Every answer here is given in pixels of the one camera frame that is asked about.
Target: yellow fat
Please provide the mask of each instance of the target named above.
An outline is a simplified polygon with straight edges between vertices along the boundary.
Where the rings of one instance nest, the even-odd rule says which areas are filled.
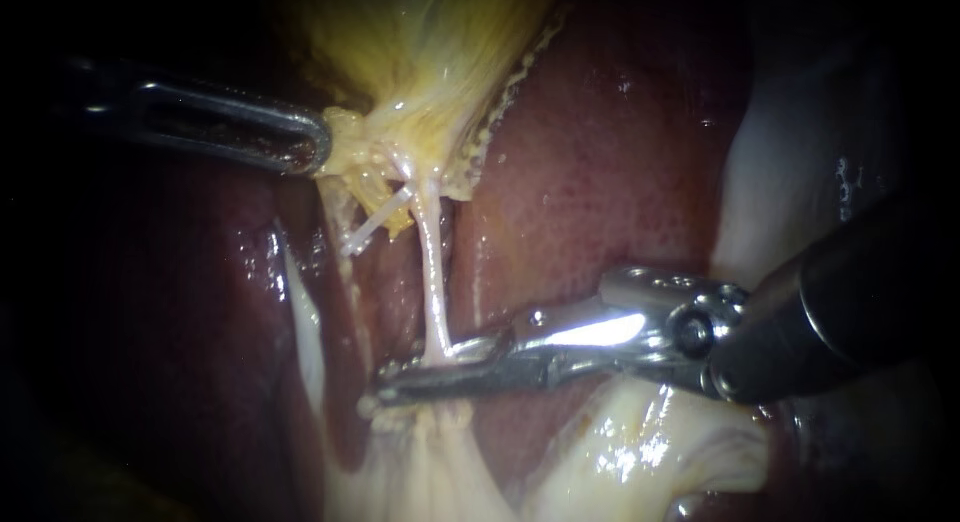
[[[324,113],[334,148],[318,177],[340,176],[368,214],[389,179],[470,199],[504,85],[556,1],[278,0],[294,59],[340,106]],[[410,224],[398,209],[384,226]]]

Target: wet tissue surface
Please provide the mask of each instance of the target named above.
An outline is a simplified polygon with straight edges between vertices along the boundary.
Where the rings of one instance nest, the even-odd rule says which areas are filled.
[[[445,203],[452,333],[498,325],[530,303],[588,295],[615,262],[749,286],[895,186],[902,134],[884,95],[894,85],[889,57],[873,38],[861,42],[862,21],[818,3],[580,0],[521,84],[474,200]],[[238,10],[229,27],[107,39],[133,55],[155,51],[171,66],[324,105],[265,30],[241,17],[255,17],[253,8]],[[202,55],[174,51],[178,44]],[[29,342],[17,355],[44,420],[95,445],[146,483],[148,497],[176,498],[199,519],[322,519],[334,501],[321,492],[328,472],[358,472],[369,454],[370,422],[356,413],[366,374],[408,355],[423,330],[416,233],[392,243],[380,235],[348,282],[310,183],[75,137],[57,144],[54,158],[70,162],[56,182],[17,190],[11,227],[32,251],[8,263],[29,288],[13,300],[17,338]],[[851,184],[854,172],[863,177]],[[40,218],[44,210],[57,214]],[[304,387],[293,266],[322,317],[320,409]],[[345,297],[351,284],[362,296],[355,306]],[[869,386],[850,403],[864,422],[896,416],[883,440],[866,425],[824,420],[846,402],[807,408],[817,438],[828,439],[805,444],[821,463],[802,470],[790,409],[773,410],[766,489],[712,494],[693,518],[911,512],[922,491],[896,475],[858,477],[863,466],[847,463],[856,456],[831,451],[856,448],[830,438],[855,430],[873,438],[862,442],[876,445],[865,453],[895,448],[917,460],[901,472],[926,469],[939,440],[917,438],[938,424],[918,418],[932,404],[908,408],[929,396],[913,375],[884,384],[894,386],[886,400],[904,400],[890,403],[896,411],[871,409],[880,403],[869,393],[888,391]],[[497,490],[519,501],[603,381],[474,404],[472,433]],[[159,501],[131,509],[153,512]]]

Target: white membrane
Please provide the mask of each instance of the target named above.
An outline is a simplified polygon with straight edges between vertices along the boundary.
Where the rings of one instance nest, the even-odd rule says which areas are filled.
[[[300,365],[300,380],[307,394],[310,411],[314,418],[320,417],[323,403],[323,346],[320,345],[320,312],[307,294],[300,278],[297,263],[284,247],[283,261],[287,271],[287,286],[290,288],[290,304],[293,310],[293,327],[297,337],[297,362]]]

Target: dissecting forceps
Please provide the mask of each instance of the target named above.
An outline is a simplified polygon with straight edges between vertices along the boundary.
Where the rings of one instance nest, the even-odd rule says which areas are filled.
[[[382,405],[552,389],[625,373],[713,399],[813,395],[917,357],[917,327],[943,321],[905,269],[945,272],[933,210],[888,197],[774,270],[748,295],[698,276],[620,266],[579,303],[534,307],[502,330],[454,345],[456,364],[388,362]]]

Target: white tissue strand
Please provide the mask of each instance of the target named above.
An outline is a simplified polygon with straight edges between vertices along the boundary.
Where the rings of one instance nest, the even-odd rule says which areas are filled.
[[[557,436],[522,520],[659,522],[681,496],[763,486],[767,434],[748,410],[631,378],[608,387]]]
[[[324,520],[516,522],[477,449],[472,418],[465,401],[376,410],[361,468],[327,465]]]

